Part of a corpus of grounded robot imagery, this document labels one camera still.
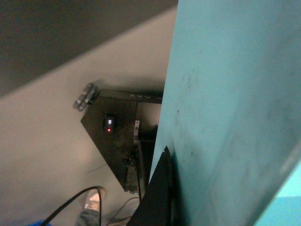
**white floor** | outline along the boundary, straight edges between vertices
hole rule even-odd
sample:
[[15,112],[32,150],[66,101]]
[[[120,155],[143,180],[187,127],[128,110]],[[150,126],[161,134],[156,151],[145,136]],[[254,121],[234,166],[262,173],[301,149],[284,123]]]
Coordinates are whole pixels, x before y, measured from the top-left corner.
[[[0,99],[0,226],[45,219],[80,190],[106,189],[103,217],[125,193],[72,104],[88,82],[100,88],[163,91],[176,8],[124,33]],[[52,222],[72,226],[85,197]],[[127,217],[138,202],[121,213]]]

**white sneaker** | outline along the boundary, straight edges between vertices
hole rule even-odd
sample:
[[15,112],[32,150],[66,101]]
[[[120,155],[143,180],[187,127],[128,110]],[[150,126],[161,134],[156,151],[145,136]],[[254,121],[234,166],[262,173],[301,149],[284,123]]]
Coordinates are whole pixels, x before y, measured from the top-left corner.
[[[105,194],[105,190],[103,188],[100,188],[100,194],[103,200]],[[85,210],[99,211],[99,195],[96,189],[89,191],[86,198]]]

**black cable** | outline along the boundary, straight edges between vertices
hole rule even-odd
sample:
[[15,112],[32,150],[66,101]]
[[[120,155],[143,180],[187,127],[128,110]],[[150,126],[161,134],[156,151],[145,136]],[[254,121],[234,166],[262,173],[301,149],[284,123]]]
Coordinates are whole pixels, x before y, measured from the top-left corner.
[[106,225],[108,226],[110,223],[112,223],[112,221],[114,220],[114,218],[120,213],[120,211],[122,210],[122,208],[129,202],[131,201],[132,199],[139,199],[138,197],[134,197],[134,198],[130,198],[129,200],[126,201],[126,203],[123,204],[123,206],[117,211],[117,213],[115,213],[115,215],[112,217],[112,219],[109,221],[109,223]]
[[54,211],[46,220],[44,220],[43,223],[40,224],[40,226],[47,226],[53,218],[55,218],[63,209],[65,209],[71,202],[73,202],[75,199],[77,199],[81,194],[85,193],[86,191],[96,189],[99,195],[99,226],[101,226],[102,223],[102,195],[100,192],[100,186],[94,186],[86,188],[85,190],[82,190],[81,192],[77,193],[75,196],[73,196],[71,199],[69,199],[67,202],[65,202],[63,205],[61,205],[56,211]]

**teal panel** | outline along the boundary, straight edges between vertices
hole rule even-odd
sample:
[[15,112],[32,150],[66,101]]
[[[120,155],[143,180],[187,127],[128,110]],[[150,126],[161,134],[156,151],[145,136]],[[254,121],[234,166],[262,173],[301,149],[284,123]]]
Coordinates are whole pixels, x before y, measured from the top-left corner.
[[178,225],[253,225],[301,155],[301,2],[181,0],[152,170]]
[[256,226],[300,226],[301,197],[278,197],[267,208]]
[[301,162],[299,163],[298,167],[293,171],[293,174],[289,177],[289,179],[286,181],[286,183],[282,186],[281,190],[277,194],[277,197],[289,197],[289,196],[301,197]]
[[301,225],[301,162],[256,223],[256,226],[270,225]]

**dark wall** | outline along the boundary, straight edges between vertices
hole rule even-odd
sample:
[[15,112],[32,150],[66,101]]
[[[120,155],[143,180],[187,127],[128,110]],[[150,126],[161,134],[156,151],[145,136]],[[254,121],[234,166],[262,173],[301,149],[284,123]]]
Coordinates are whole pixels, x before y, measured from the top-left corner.
[[177,0],[2,1],[0,96],[176,4]]

